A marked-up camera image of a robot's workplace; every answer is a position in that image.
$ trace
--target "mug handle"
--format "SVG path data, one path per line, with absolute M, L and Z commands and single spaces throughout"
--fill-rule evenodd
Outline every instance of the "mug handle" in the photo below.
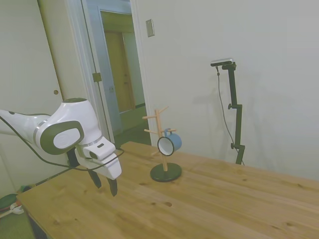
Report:
M 170 129 L 170 128 L 166 128 L 166 129 L 164 130 L 164 136 L 165 136 L 165 137 L 167 137 L 167 132 L 168 132 L 169 129 Z

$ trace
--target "doorway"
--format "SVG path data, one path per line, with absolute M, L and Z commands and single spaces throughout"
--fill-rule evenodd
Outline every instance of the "doorway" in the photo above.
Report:
M 101 11 L 121 129 L 114 130 L 116 146 L 133 141 L 151 145 L 132 15 Z

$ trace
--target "wooden table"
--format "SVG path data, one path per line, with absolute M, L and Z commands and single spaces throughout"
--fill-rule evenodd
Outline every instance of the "wooden table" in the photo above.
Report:
M 319 239 L 319 182 L 176 152 L 155 182 L 155 148 L 126 143 L 119 191 L 70 170 L 18 198 L 53 239 Z

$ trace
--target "light switch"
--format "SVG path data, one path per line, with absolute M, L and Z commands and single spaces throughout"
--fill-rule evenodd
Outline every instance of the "light switch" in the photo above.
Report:
M 148 31 L 148 36 L 155 36 L 154 33 L 154 25 L 153 25 L 153 19 L 147 20 L 146 21 L 146 29 Z

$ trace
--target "door hinge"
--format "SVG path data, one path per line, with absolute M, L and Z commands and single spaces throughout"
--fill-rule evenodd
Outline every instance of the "door hinge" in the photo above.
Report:
M 93 75 L 93 81 L 94 81 L 94 82 L 100 82 L 100 81 L 102 81 L 101 73 L 100 73 L 100 72 L 99 72 L 99 73 L 93 73 L 92 75 Z

